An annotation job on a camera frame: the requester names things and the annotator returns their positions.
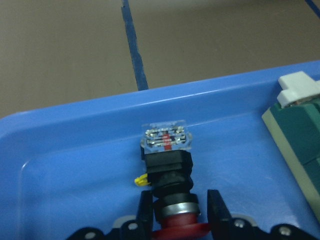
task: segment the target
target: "gray floor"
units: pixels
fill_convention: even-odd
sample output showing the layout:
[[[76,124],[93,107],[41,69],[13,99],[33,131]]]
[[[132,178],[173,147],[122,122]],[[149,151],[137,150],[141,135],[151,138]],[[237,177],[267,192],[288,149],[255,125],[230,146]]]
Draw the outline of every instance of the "gray floor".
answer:
[[[320,9],[320,0],[313,0],[314,4]]]
[[[0,117],[137,91],[121,6],[0,1]]]
[[[320,56],[320,20],[303,0],[129,2],[151,88]],[[0,118],[136,91],[121,5],[0,1]]]
[[[150,88],[320,58],[320,20],[303,0],[134,0]]]

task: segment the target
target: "metal ring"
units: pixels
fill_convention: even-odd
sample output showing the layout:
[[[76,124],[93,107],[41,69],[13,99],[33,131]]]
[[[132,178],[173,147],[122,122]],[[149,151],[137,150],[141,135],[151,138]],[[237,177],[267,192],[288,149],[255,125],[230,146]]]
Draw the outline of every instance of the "metal ring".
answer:
[[[162,208],[161,214],[163,218],[176,215],[176,214],[200,214],[199,205],[195,202],[180,202],[168,205]]]

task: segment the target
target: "blue tape line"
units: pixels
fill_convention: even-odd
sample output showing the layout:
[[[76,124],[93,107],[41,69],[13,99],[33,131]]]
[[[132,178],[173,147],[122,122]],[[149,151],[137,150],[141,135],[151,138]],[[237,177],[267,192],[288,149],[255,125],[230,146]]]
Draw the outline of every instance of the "blue tape line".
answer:
[[[123,7],[121,8],[122,17],[125,23],[126,37],[129,43],[129,49],[130,49],[130,54],[132,59],[133,70],[135,74],[136,85],[139,91],[147,90],[149,88],[148,82],[147,82],[147,78],[144,71],[144,64],[142,62],[142,58],[138,50],[137,35],[136,35],[134,22],[131,16],[129,2],[128,0],[123,0],[122,4],[123,4]]]
[[[317,5],[312,0],[304,0],[309,7],[314,11],[314,13],[320,18],[320,9],[317,7]]]

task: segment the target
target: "red contact element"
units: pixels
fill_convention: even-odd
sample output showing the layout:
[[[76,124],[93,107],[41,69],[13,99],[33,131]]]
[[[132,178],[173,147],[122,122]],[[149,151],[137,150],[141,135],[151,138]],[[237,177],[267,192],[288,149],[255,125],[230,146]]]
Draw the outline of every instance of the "red contact element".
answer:
[[[155,240],[195,240],[207,235],[210,231],[208,223],[198,223],[197,214],[184,213],[165,218],[161,222],[161,230],[154,231]]]
[[[170,135],[168,133],[163,134],[162,140],[164,141],[164,150],[166,150],[166,151],[172,150],[171,138],[170,138]]]

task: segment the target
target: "yellow tab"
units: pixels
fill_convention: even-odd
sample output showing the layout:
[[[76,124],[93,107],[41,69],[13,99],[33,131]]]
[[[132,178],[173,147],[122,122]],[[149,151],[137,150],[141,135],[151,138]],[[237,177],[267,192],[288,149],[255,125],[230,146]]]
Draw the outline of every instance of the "yellow tab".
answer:
[[[145,173],[143,175],[141,175],[140,177],[137,177],[134,180],[134,183],[138,186],[138,187],[143,187],[143,186],[147,186],[150,184],[150,182],[148,182],[148,174]]]

